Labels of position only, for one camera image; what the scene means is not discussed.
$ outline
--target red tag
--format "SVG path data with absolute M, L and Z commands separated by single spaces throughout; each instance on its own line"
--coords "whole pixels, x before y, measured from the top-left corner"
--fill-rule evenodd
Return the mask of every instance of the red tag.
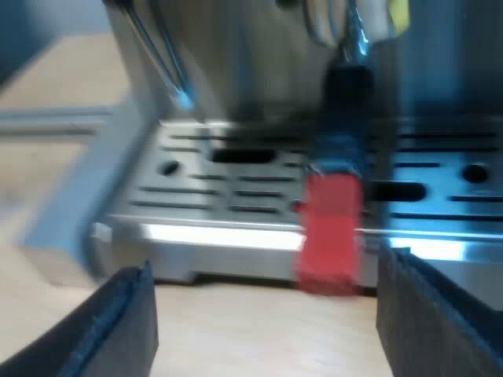
M 311 175 L 301 207 L 306 241 L 297 261 L 299 287 L 317 295 L 353 295 L 359 270 L 355 230 L 362 184 L 351 174 Z

